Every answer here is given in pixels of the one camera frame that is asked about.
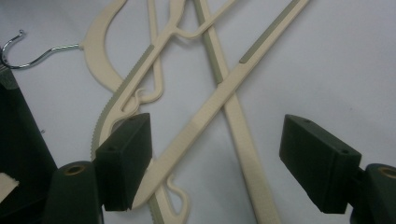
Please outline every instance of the tan plastic piece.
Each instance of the tan plastic piece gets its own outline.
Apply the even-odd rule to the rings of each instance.
[[[209,17],[210,13],[206,0],[194,0],[194,2],[197,10],[202,11],[202,18],[200,18],[200,21],[204,21],[205,18]],[[213,58],[216,59],[212,63],[217,64],[219,74],[221,78],[224,79],[229,74],[229,70],[221,50],[215,27],[210,27],[205,35],[208,35],[207,41],[210,42],[206,44],[209,48],[212,47],[211,52],[214,54]],[[260,224],[279,224],[279,214],[276,211],[276,205],[268,181],[262,169],[257,149],[254,146],[253,138],[250,134],[244,112],[239,104],[236,93],[234,93],[224,105],[224,111],[230,124],[239,163],[242,167],[247,191],[253,205],[257,222]]]
[[[20,182],[5,173],[0,173],[0,203],[14,190]]]
[[[84,50],[85,62],[96,80],[110,91],[116,91],[122,83],[107,58],[105,41],[109,24],[125,4],[126,0],[113,0],[94,19],[79,47]]]
[[[139,190],[134,197],[133,207],[137,207],[145,203],[165,178],[170,175],[173,168],[185,155],[209,121],[212,120],[219,112],[221,107],[233,95],[235,90],[248,76],[249,72],[260,61],[267,50],[271,48],[277,38],[299,14],[307,2],[308,0],[293,0],[290,5],[285,8],[285,10],[287,9],[287,12],[281,13],[281,15],[284,14],[282,18],[276,19],[267,29],[270,30],[270,32],[264,32],[247,51],[247,55],[243,57],[247,60],[240,62],[227,76],[227,78],[218,85],[214,93],[173,140],[170,146],[163,152],[161,157],[147,170],[140,184]]]
[[[148,0],[148,21],[150,29],[151,42],[157,38],[157,13],[154,0]],[[141,96],[142,103],[149,103],[157,100],[163,94],[163,70],[161,68],[161,60],[158,57],[153,65],[154,73],[154,92],[149,95]],[[190,199],[186,192],[176,187],[173,183],[174,176],[170,175],[166,181],[167,187],[172,190],[181,200],[181,210],[177,214],[168,197],[165,186],[163,184],[155,191],[151,197],[150,211],[154,220],[154,224],[183,224],[187,222],[190,213]]]
[[[103,123],[99,124],[98,121],[100,130],[97,130],[99,133],[95,133],[95,135],[98,136],[94,137],[99,138],[99,144],[102,144],[106,140],[106,138],[111,133],[111,128],[116,122],[131,117],[137,110],[140,104],[140,98],[138,97],[139,94],[136,88],[148,72],[149,68],[153,65],[154,61],[160,55],[163,47],[166,45],[170,37],[172,35],[182,35],[187,38],[194,38],[198,35],[201,35],[202,32],[209,28],[213,22],[234,2],[235,0],[227,1],[227,3],[225,3],[223,7],[220,8],[208,21],[202,24],[196,32],[190,34],[177,28],[177,24],[180,21],[184,11],[185,0],[170,1],[170,19],[165,28],[161,31],[156,41],[148,47],[141,60],[139,60],[131,74],[126,78],[130,80],[127,80],[127,83],[124,81],[125,86],[123,86],[124,83],[120,86],[120,89],[116,92],[117,97],[114,98],[115,101],[112,101],[113,99],[110,100],[112,105],[107,104],[107,106],[111,107],[106,108],[104,111],[105,114],[101,115],[101,118],[99,118],[100,122]]]
[[[117,14],[117,12],[125,4],[125,2],[126,0],[115,0],[110,5],[108,5],[92,23],[90,30],[88,31],[83,41],[85,44],[80,44],[81,47],[84,47],[85,59],[87,65],[90,68],[90,72],[102,85],[107,87],[110,91],[116,91],[121,84],[122,79],[120,75],[115,71],[106,56],[106,29],[110,24],[111,20]],[[148,0],[148,14],[151,41],[155,41],[157,37],[157,18],[154,0]],[[163,94],[163,73],[160,57],[158,57],[154,62],[153,73],[155,90],[149,95],[136,97],[136,99],[141,98],[142,103],[153,102],[161,97],[161,95]],[[139,103],[136,102],[136,104],[132,106],[138,107]],[[167,185],[170,190],[172,190],[180,197],[183,204],[182,210],[178,215],[175,213],[173,206],[171,205],[170,200],[167,197],[166,189],[163,185],[161,185],[155,193],[155,203],[159,206],[159,211],[153,215],[157,216],[155,218],[160,218],[161,223],[164,224],[185,223],[190,212],[189,197],[184,191],[174,186],[171,182],[171,179],[168,179]]]

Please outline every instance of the brass rivet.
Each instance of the brass rivet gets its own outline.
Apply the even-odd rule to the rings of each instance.
[[[83,165],[74,165],[69,167],[67,170],[64,171],[65,175],[77,175],[85,170],[85,166]]]
[[[379,167],[378,170],[379,170],[379,172],[381,172],[382,175],[385,175],[389,178],[396,179],[396,169],[382,166],[382,167]]]

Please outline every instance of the silver wire hook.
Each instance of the silver wire hook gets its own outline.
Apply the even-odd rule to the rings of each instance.
[[[78,49],[78,44],[75,45],[67,45],[67,46],[61,46],[61,47],[56,47],[53,49],[49,49],[46,52],[44,52],[42,55],[40,55],[37,59],[34,61],[24,64],[24,65],[11,65],[8,63],[7,56],[6,54],[9,51],[9,48],[11,48],[12,45],[14,45],[16,42],[22,40],[25,37],[26,33],[23,30],[20,30],[20,34],[15,36],[14,38],[10,39],[2,49],[0,49],[0,62],[7,68],[10,69],[21,69],[21,68],[28,68],[37,65],[38,63],[41,63],[44,59],[49,57],[52,53],[56,53],[59,51],[63,50],[68,50],[68,49]]]

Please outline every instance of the white surface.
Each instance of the white surface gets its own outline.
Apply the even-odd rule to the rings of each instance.
[[[27,63],[43,51],[80,42],[110,0],[3,0],[0,45],[24,29],[9,53]],[[224,1],[210,1],[213,10]],[[216,23],[233,68],[289,1],[239,1]],[[168,1],[156,1],[160,28]],[[128,1],[110,24],[106,49],[120,74],[128,74],[149,44],[145,1]],[[348,223],[349,215],[325,215],[278,157],[285,114],[312,119],[363,154],[361,167],[396,159],[396,3],[312,0],[275,43],[237,94],[247,116],[283,223]],[[181,27],[197,26],[192,2]],[[58,166],[88,161],[93,127],[111,93],[89,73],[79,50],[14,71]],[[162,53],[163,97],[142,105],[151,114],[158,157],[216,85],[200,39],[173,38]],[[191,197],[189,223],[254,223],[243,177],[224,115],[215,117],[174,171]],[[106,223],[150,223],[142,208],[106,213]]]

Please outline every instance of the plastic hanger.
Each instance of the plastic hanger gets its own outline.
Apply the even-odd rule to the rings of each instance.
[[[104,11],[101,12],[102,16],[98,16],[99,18],[102,18],[100,20],[95,20],[95,22],[92,24],[91,28],[92,30],[102,30],[105,32],[105,30],[103,29],[99,29],[99,28],[95,28],[98,25],[102,25],[103,23],[101,22],[104,18],[111,18],[111,15],[115,15],[114,12],[117,10],[119,10],[119,8],[121,7],[121,5],[114,5],[115,2],[112,3],[112,6],[108,6],[105,8]],[[150,38],[151,41],[155,41],[156,37],[157,37],[157,19],[156,19],[156,10],[155,10],[155,5],[154,5],[154,1],[153,0],[148,0],[148,14],[149,14],[149,23],[150,23]],[[102,59],[106,59],[106,53],[103,50],[99,50],[98,52],[95,52],[97,50],[97,48],[95,47],[95,45],[97,46],[103,46],[101,45],[101,43],[104,43],[104,39],[100,40],[98,38],[94,38],[95,33],[91,32],[88,33],[86,38],[84,39],[84,45],[85,45],[85,50],[87,50],[87,46],[89,46],[89,50],[88,53],[86,53],[86,60],[87,63],[88,62],[92,62],[94,64],[95,60],[98,60],[98,58],[96,57],[96,55],[99,53],[102,55]],[[108,63],[107,68],[112,68],[110,65],[109,61],[106,61],[106,63]],[[97,73],[99,73],[100,71],[95,70],[95,69],[91,69],[90,70],[91,73],[97,77]],[[148,94],[148,95],[144,95],[144,96],[140,96],[136,97],[136,99],[141,99],[142,103],[149,103],[149,102],[153,102],[155,100],[157,100],[162,94],[163,94],[163,73],[162,73],[162,69],[161,69],[161,61],[160,58],[157,58],[153,64],[153,72],[154,72],[154,81],[155,81],[155,87],[154,87],[154,92]],[[102,80],[104,81],[105,84],[108,84],[109,82],[111,82],[112,78],[114,78],[114,74],[117,74],[116,71],[110,73],[110,74],[105,74],[105,73],[101,73],[104,75],[107,75],[107,77],[102,77]],[[154,204],[150,207],[150,209],[152,210],[152,216],[154,219],[159,219],[164,224],[177,224],[177,223],[185,223],[187,220],[187,217],[189,215],[189,211],[190,211],[190,201],[189,201],[189,197],[188,195],[181,189],[178,189],[175,185],[172,184],[172,179],[168,178],[168,181],[166,182],[167,187],[172,190],[176,195],[178,195],[182,201],[182,209],[179,212],[179,214],[176,214],[176,212],[173,209],[173,206],[170,202],[170,199],[166,193],[166,189],[163,185],[161,185],[156,193],[155,196],[152,197],[152,202],[149,204]]]
[[[222,106],[233,95],[235,90],[248,76],[249,72],[260,61],[262,56],[275,43],[286,27],[300,13],[308,0],[293,0],[269,26],[269,28],[251,46],[241,58],[239,64],[218,85],[209,99],[202,105],[190,122],[183,128],[170,146],[147,170],[134,197],[133,207],[145,203],[154,191],[172,172],[176,164],[185,155],[192,143],[198,138],[207,124],[219,112]]]
[[[172,35],[181,35],[186,38],[194,38],[201,35],[213,22],[227,10],[235,0],[228,0],[222,8],[204,22],[194,33],[188,33],[177,28],[178,22],[184,11],[185,0],[170,1],[170,19],[165,28],[156,38],[153,44],[148,46],[145,53],[134,66],[134,69],[122,82],[113,97],[107,103],[102,112],[93,134],[92,148],[98,148],[106,137],[110,135],[112,127],[120,120],[131,117],[141,103],[139,93],[136,88],[149,68],[159,56],[163,47]]]
[[[194,0],[194,4],[198,21],[200,23],[204,22],[210,13],[207,1]],[[203,40],[212,65],[213,75],[220,85],[229,74],[229,69],[215,27],[210,27],[204,33]],[[257,223],[278,224],[280,223],[279,214],[276,211],[268,181],[262,169],[257,149],[254,146],[253,137],[250,134],[248,123],[236,93],[225,103],[224,112],[231,128],[236,153]]]
[[[105,7],[93,20],[85,38],[79,44],[49,49],[30,63],[24,65],[11,65],[7,59],[7,52],[12,45],[20,41],[25,36],[25,32],[20,30],[20,34],[9,40],[4,45],[3,49],[1,49],[0,61],[4,66],[11,69],[29,68],[41,63],[53,53],[69,49],[83,49],[85,62],[91,74],[107,89],[116,91],[122,83],[122,78],[116,72],[106,56],[105,41],[109,24],[123,7],[125,2],[126,0],[113,0],[107,7]]]

